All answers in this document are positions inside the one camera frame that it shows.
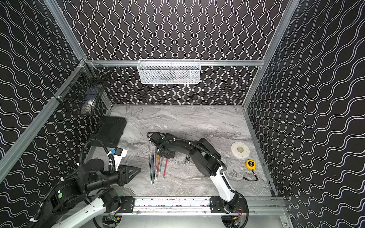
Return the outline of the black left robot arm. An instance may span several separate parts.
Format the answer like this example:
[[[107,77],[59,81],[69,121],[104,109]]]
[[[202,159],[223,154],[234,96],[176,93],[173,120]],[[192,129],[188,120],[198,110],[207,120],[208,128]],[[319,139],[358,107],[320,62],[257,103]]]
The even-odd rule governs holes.
[[[83,159],[87,147],[93,141],[98,142],[108,156],[108,170],[104,170],[101,159]],[[120,196],[111,186],[128,184],[140,172],[141,168],[127,165],[117,165],[115,156],[121,156],[122,150],[108,150],[100,139],[90,139],[81,150],[78,168],[56,183],[46,194],[36,214],[30,218],[28,228],[51,228],[57,221],[82,201],[88,200],[88,195],[96,190],[102,192],[90,201],[81,215],[71,219],[71,225],[78,225],[94,219],[103,213],[118,213],[125,209]]]

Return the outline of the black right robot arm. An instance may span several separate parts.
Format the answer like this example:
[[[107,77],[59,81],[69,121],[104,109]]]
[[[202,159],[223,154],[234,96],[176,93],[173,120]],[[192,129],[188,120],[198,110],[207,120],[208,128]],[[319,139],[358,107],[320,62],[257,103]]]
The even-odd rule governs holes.
[[[205,139],[189,141],[173,134],[148,132],[148,140],[156,147],[157,155],[165,159],[173,159],[176,153],[182,153],[191,158],[197,170],[210,178],[219,196],[211,198],[211,213],[237,213],[239,227],[247,225],[249,207],[243,194],[236,191],[225,175],[227,166],[221,160],[221,155]]]

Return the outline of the black pencil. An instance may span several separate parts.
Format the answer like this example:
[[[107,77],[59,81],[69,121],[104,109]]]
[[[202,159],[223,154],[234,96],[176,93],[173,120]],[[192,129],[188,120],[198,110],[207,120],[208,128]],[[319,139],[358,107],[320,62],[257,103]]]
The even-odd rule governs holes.
[[[184,164],[188,164],[189,161],[190,161],[190,156],[189,155],[186,155]]]

